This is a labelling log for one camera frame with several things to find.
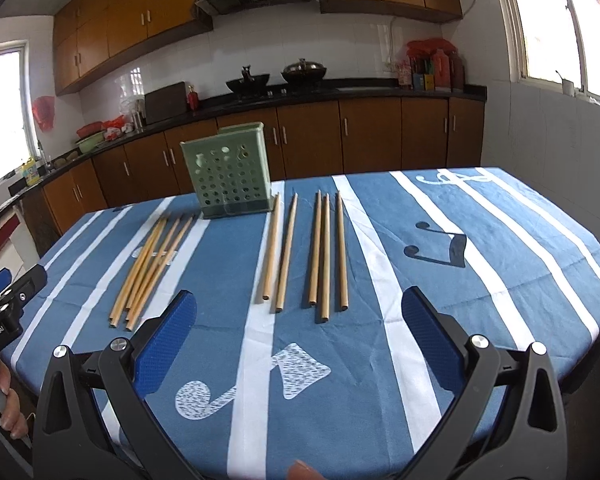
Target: bundle of chopsticks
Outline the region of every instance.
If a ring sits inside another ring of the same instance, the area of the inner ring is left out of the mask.
[[[278,279],[278,293],[276,295],[276,312],[282,312],[285,306],[286,281],[289,272],[289,261],[291,258],[291,244],[293,241],[294,227],[296,225],[296,209],[298,206],[298,194],[295,193],[289,209],[289,218],[286,225],[285,245],[280,265],[280,276]],[[274,257],[278,245],[278,223],[281,212],[280,195],[276,195],[273,213],[269,225],[269,238],[267,243],[267,261],[265,267],[262,299],[269,300],[273,282]],[[344,241],[344,212],[342,208],[342,197],[336,195],[336,223],[338,227],[338,275],[340,279],[340,309],[347,310],[349,307],[349,289],[347,286],[347,252]],[[314,241],[312,245],[311,275],[309,280],[309,304],[318,303],[318,268],[320,266],[320,239],[322,239],[322,290],[320,298],[320,318],[322,321],[329,320],[330,293],[331,293],[331,210],[329,194],[324,199],[320,191],[316,193],[314,209]]]
[[[152,291],[162,272],[164,267],[170,261],[173,253],[178,248],[184,233],[187,232],[189,225],[191,224],[193,217],[190,217],[184,224],[178,235],[172,240],[173,234],[176,228],[180,224],[182,217],[177,218],[171,226],[171,229],[167,232],[162,243],[160,238],[165,226],[169,222],[169,218],[162,217],[155,224],[149,237],[147,238],[140,254],[136,258],[135,263],[129,270],[129,274],[126,277],[125,283],[123,283],[120,293],[116,298],[116,303],[109,314],[110,323],[112,326],[118,326],[120,317],[126,310],[126,329],[133,330],[138,318],[142,314],[144,304],[151,296]]]

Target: black countertop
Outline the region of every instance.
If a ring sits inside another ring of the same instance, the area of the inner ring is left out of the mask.
[[[195,112],[188,112],[158,123],[150,124],[149,126],[144,127],[141,132],[126,134],[119,139],[105,143],[92,152],[78,156],[61,168],[42,176],[33,186],[26,187],[14,195],[14,200],[0,210],[0,218],[26,193],[31,192],[31,190],[39,186],[48,184],[53,179],[61,176],[71,168],[74,168],[94,155],[117,146],[122,146],[132,140],[141,139],[142,137],[147,137],[197,121],[204,121],[206,119],[213,119],[250,110],[258,110],[260,108],[334,101],[357,97],[429,97],[442,99],[458,97],[483,102],[487,100],[487,88],[484,86],[466,85],[464,87],[464,92],[415,91],[400,88],[397,79],[392,78],[325,79],[320,82],[319,87],[303,91],[292,91],[288,85],[274,85],[267,88],[270,89],[272,95],[246,99],[239,99],[235,94],[209,97],[208,99],[200,101],[200,108]]]

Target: blue tablecloth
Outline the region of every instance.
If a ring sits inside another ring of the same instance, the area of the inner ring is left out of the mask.
[[[307,306],[319,189],[344,201],[349,277],[349,309],[332,307],[325,324]],[[501,170],[312,178],[273,183],[272,192],[285,205],[279,232],[299,195],[282,313],[272,314],[260,291],[270,214],[253,214],[196,219],[143,316],[158,316],[182,288],[197,299],[196,325],[147,401],[206,474],[281,479],[295,459],[331,479],[401,469],[452,400],[402,321],[411,285],[468,334],[506,348],[543,342],[560,377],[598,336],[600,244]],[[38,391],[56,345],[94,351],[128,336],[109,327],[108,314],[146,234],[160,215],[198,211],[185,195],[85,215],[42,259],[48,285],[3,358]],[[450,254],[458,234],[466,248]],[[101,392],[98,402],[124,444]],[[499,402],[494,395],[481,431]]]

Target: human hand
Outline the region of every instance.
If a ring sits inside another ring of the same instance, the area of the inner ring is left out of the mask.
[[[324,476],[304,462],[296,462],[286,472],[286,480],[325,480]]]
[[[0,426],[5,431],[11,431],[11,438],[22,438],[27,434],[29,428],[24,415],[20,413],[20,398],[11,388],[11,373],[2,361],[0,361],[0,389],[7,396]]]

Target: silver screw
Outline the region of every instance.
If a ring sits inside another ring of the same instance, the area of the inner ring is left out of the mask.
[[[66,346],[64,345],[60,345],[60,346],[56,346],[56,348],[54,349],[54,357],[64,357],[66,355]]]
[[[539,341],[534,341],[531,343],[531,349],[538,355],[546,354],[546,346]]]
[[[109,347],[114,352],[121,352],[126,348],[126,339],[123,337],[117,337],[111,342]]]
[[[489,346],[489,340],[483,335],[476,334],[472,336],[471,344],[476,348],[487,348],[487,346]]]

